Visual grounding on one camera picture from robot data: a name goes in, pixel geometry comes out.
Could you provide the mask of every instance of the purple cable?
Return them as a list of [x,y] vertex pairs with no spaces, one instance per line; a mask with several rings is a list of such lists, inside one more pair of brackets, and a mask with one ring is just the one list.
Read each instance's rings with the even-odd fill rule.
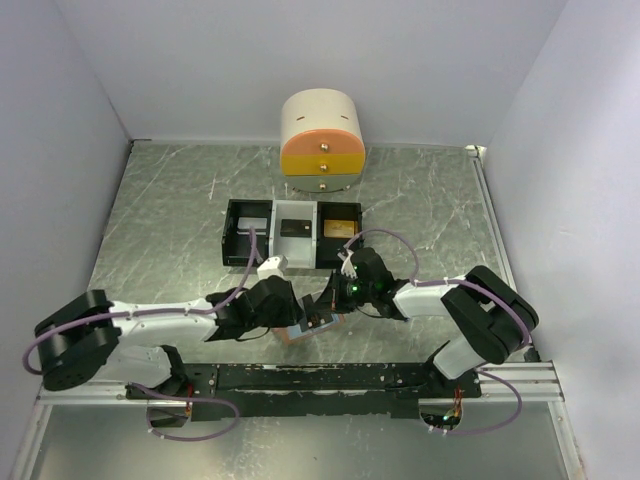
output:
[[479,292],[485,297],[487,297],[488,299],[492,300],[493,303],[495,303],[500,308],[502,308],[505,312],[507,312],[509,316],[513,319],[513,321],[516,323],[516,325],[518,325],[518,328],[520,329],[520,333],[522,333],[522,341],[520,342],[519,349],[524,348],[527,345],[529,345],[529,343],[531,343],[531,334],[529,333],[529,329],[525,325],[522,318],[520,318],[520,315],[518,315],[513,308],[507,305],[507,303],[504,300],[502,300],[500,297],[490,292],[486,288],[481,287],[480,285],[476,285],[475,283],[472,283],[468,280],[461,280],[459,278],[449,278],[447,280],[429,280],[428,282],[416,282],[414,285],[416,287],[441,287],[443,285],[462,285],[463,287],[467,287],[472,290],[475,290],[476,292]]
[[382,232],[382,233],[386,233],[387,235],[391,235],[392,237],[397,238],[398,240],[400,240],[402,243],[404,243],[407,248],[409,249],[409,251],[411,252],[411,255],[413,255],[413,260],[416,263],[415,268],[413,269],[413,272],[411,272],[411,275],[409,275],[409,281],[411,282],[412,285],[415,285],[415,281],[416,281],[416,277],[418,276],[418,272],[420,271],[420,261],[418,260],[418,253],[416,252],[416,249],[413,248],[413,245],[411,245],[409,243],[409,241],[404,238],[402,235],[400,235],[399,233],[394,232],[393,230],[389,230],[387,228],[367,228],[366,230],[363,230],[359,233],[356,233],[353,237],[351,237],[351,239],[344,244],[344,248],[346,250],[349,249],[349,247],[351,245],[353,245],[353,242],[355,242],[358,238],[360,238],[362,235],[365,235],[367,233],[371,233],[371,232]]
[[518,392],[518,390],[516,390],[516,387],[514,387],[513,385],[511,385],[509,382],[507,382],[506,380],[493,375],[491,373],[487,373],[487,372],[482,372],[480,370],[476,371],[478,374],[480,375],[484,375],[485,377],[489,377],[497,382],[502,383],[505,387],[507,387],[509,390],[511,390],[513,392],[513,394],[516,396],[516,400],[518,401],[518,406],[516,407],[516,411],[513,412],[513,414],[507,418],[506,420],[503,420],[500,423],[496,423],[495,425],[491,425],[490,427],[482,427],[482,428],[476,428],[474,430],[462,430],[462,431],[458,431],[458,430],[444,430],[442,428],[438,428],[438,427],[433,427],[433,428],[429,428],[429,432],[440,432],[444,435],[458,435],[458,436],[470,436],[470,435],[482,435],[483,433],[489,433],[489,432],[493,432],[495,430],[498,430],[500,428],[506,427],[507,425],[509,425],[510,423],[513,423],[513,421],[518,418],[520,416],[520,413],[522,413],[522,396],[520,396],[520,393]]
[[[251,236],[251,253],[249,254],[249,262],[247,263],[247,268],[240,279],[240,283],[235,288],[233,292],[229,294],[227,298],[225,298],[222,302],[215,304],[212,308],[209,309],[193,309],[189,310],[191,313],[195,313],[197,315],[211,315],[212,313],[216,313],[222,307],[231,302],[244,288],[244,284],[247,282],[247,278],[249,278],[249,273],[251,273],[251,267],[253,266],[253,262],[257,256],[259,256],[257,243],[258,239],[256,237],[256,232],[253,227],[250,227],[249,234]],[[133,313],[134,317],[140,317],[144,315],[164,315],[164,314],[173,314],[173,313],[184,313],[183,308],[151,308],[149,310],[139,310]],[[38,345],[40,345],[45,340],[50,339],[54,335],[59,333],[66,332],[67,330],[71,330],[72,328],[80,327],[82,325],[88,325],[90,323],[99,322],[101,320],[108,320],[111,318],[123,318],[128,317],[129,312],[115,312],[115,313],[99,313],[97,315],[92,315],[86,318],[80,318],[78,320],[74,320],[73,322],[65,323],[64,325],[60,325],[58,327],[52,328],[51,330],[46,331],[42,335],[36,337],[33,342],[31,342],[25,352],[22,354],[22,366],[24,369],[33,374],[33,375],[42,375],[41,370],[36,370],[29,363],[29,355],[31,352],[36,349]]]
[[[442,285],[462,285],[463,287],[471,288],[472,290],[475,290],[476,292],[479,292],[482,295],[484,295],[487,298],[489,298],[490,300],[492,300],[496,305],[498,305],[505,312],[507,312],[509,314],[509,316],[513,319],[513,321],[516,323],[516,325],[518,325],[518,328],[520,329],[520,332],[522,333],[522,342],[520,343],[520,348],[523,348],[526,345],[528,345],[529,343],[531,343],[531,334],[529,333],[529,329],[525,325],[525,323],[522,320],[522,318],[520,318],[520,315],[518,315],[515,310],[513,310],[509,305],[507,305],[507,303],[504,302],[504,300],[502,300],[500,297],[498,297],[494,293],[490,292],[486,288],[483,288],[480,285],[476,285],[475,283],[471,283],[468,280],[460,280],[460,279],[456,279],[456,278],[446,279],[446,280],[432,280],[432,281],[428,281],[428,282],[420,282],[420,281],[416,280],[416,277],[418,276],[418,272],[420,271],[420,261],[418,259],[418,253],[416,252],[416,249],[413,248],[413,245],[411,245],[399,233],[396,233],[396,232],[394,232],[392,230],[388,230],[386,228],[369,228],[369,229],[363,230],[362,232],[357,233],[356,235],[351,237],[351,239],[347,243],[345,243],[345,245],[344,245],[345,249],[348,249],[353,244],[353,242],[355,242],[360,236],[364,235],[365,233],[369,233],[369,232],[383,232],[383,233],[386,233],[388,235],[391,235],[392,237],[397,238],[398,240],[400,240],[402,243],[404,243],[407,246],[407,248],[411,252],[411,255],[413,255],[413,259],[415,260],[415,263],[416,263],[416,266],[415,266],[415,268],[413,270],[413,273],[409,277],[409,280],[410,280],[412,285],[414,285],[416,287],[439,287],[439,286],[442,286]],[[502,428],[502,427],[504,427],[506,425],[509,425],[516,418],[518,418],[518,416],[520,416],[520,413],[522,412],[522,397],[520,396],[520,393],[518,392],[518,390],[516,390],[516,387],[511,385],[506,380],[504,380],[504,379],[502,379],[500,377],[497,377],[497,376],[495,376],[495,375],[493,375],[491,373],[482,372],[482,371],[479,371],[479,370],[477,370],[477,373],[480,374],[480,375],[484,375],[485,377],[492,378],[493,380],[502,383],[504,386],[506,386],[509,390],[511,390],[513,392],[513,394],[516,396],[516,399],[518,401],[518,407],[516,408],[516,411],[513,413],[513,415],[511,415],[505,421],[500,422],[500,423],[498,423],[496,425],[492,425],[490,427],[485,427],[485,428],[479,428],[479,429],[476,429],[476,430],[467,430],[467,431],[462,431],[462,432],[453,431],[453,432],[449,433],[446,430],[442,430],[440,428],[435,428],[434,427],[431,431],[436,430],[436,431],[440,431],[440,432],[448,434],[448,435],[479,435],[479,434],[482,434],[482,433],[489,433],[489,432],[492,432],[494,430],[498,430],[499,428]]]
[[164,440],[173,440],[176,442],[202,442],[205,440],[211,440],[213,438],[218,438],[224,435],[225,433],[233,430],[238,425],[238,422],[240,421],[240,410],[238,409],[237,405],[233,402],[224,400],[222,398],[173,397],[171,395],[163,395],[162,393],[155,392],[145,387],[144,385],[140,385],[139,383],[130,383],[129,385],[137,388],[144,394],[149,395],[150,397],[157,398],[159,400],[172,400],[176,402],[186,402],[186,403],[211,403],[215,405],[224,405],[226,407],[229,407],[231,410],[233,410],[234,416],[233,416],[233,420],[231,421],[231,424],[227,425],[222,430],[219,430],[215,433],[211,433],[209,435],[203,435],[201,437],[178,437],[176,435],[168,435],[168,434],[160,433],[158,430],[153,428],[153,425],[151,425],[151,411],[150,409],[147,409],[147,426],[149,427],[149,432],[154,434],[156,437],[162,438]]
[[520,315],[518,315],[515,312],[515,310],[513,310],[509,305],[507,305],[501,298],[497,297],[496,295],[494,295],[492,292],[490,292],[486,288],[483,288],[480,285],[476,285],[475,283],[471,283],[471,282],[469,282],[467,280],[459,280],[459,279],[431,280],[431,281],[428,281],[428,282],[420,282],[420,281],[416,280],[416,277],[418,276],[418,272],[420,271],[420,261],[418,259],[418,253],[416,252],[416,249],[413,247],[413,245],[411,245],[407,241],[407,239],[404,238],[399,233],[396,233],[393,230],[388,230],[386,228],[377,228],[377,227],[376,228],[368,228],[367,230],[363,230],[362,232],[356,233],[353,237],[351,237],[351,239],[347,243],[344,244],[344,248],[348,249],[353,244],[353,242],[355,242],[358,238],[360,238],[362,235],[364,235],[366,233],[370,233],[370,232],[386,233],[388,235],[391,235],[392,237],[397,238],[398,240],[400,240],[402,243],[404,243],[407,246],[407,248],[411,252],[411,255],[413,255],[413,260],[416,263],[416,266],[413,269],[413,272],[409,276],[409,281],[411,282],[411,285],[414,285],[416,287],[439,287],[439,286],[442,286],[442,285],[456,284],[456,285],[462,285],[464,287],[471,288],[472,290],[475,290],[476,292],[479,292],[482,295],[484,295],[487,298],[489,298],[490,300],[492,300],[496,305],[498,305],[505,312],[507,312],[509,314],[509,316],[513,319],[513,321],[516,323],[516,325],[518,325],[518,328],[520,329],[520,332],[522,333],[522,341],[520,343],[520,348],[523,348],[523,347],[527,346],[529,343],[531,343],[531,334],[529,333],[529,329],[525,325],[525,323],[522,320],[522,318],[520,318]]

